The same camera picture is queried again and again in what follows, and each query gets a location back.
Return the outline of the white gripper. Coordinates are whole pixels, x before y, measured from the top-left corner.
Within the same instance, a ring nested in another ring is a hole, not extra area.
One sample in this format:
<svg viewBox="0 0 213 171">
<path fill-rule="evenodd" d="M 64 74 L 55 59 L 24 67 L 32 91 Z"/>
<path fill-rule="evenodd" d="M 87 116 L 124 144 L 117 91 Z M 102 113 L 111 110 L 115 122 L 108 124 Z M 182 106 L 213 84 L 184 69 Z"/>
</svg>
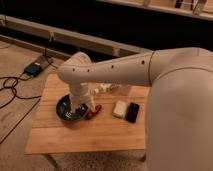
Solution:
<svg viewBox="0 0 213 171">
<path fill-rule="evenodd" d="M 79 109 L 79 105 L 86 104 L 87 111 L 94 112 L 94 98 L 91 94 L 88 83 L 80 83 L 69 86 L 70 98 L 71 98 L 71 113 L 76 113 Z"/>
</svg>

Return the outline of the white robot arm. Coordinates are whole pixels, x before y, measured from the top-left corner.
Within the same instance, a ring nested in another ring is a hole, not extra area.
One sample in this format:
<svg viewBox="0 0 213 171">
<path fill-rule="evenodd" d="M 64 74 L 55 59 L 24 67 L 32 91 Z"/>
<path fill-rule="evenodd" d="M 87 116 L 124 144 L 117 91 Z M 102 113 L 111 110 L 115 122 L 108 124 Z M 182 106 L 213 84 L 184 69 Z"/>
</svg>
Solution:
<svg viewBox="0 0 213 171">
<path fill-rule="evenodd" d="M 77 104 L 89 98 L 89 83 L 148 87 L 148 171 L 213 171 L 213 52 L 177 48 L 96 63 L 77 52 L 58 76 Z"/>
</svg>

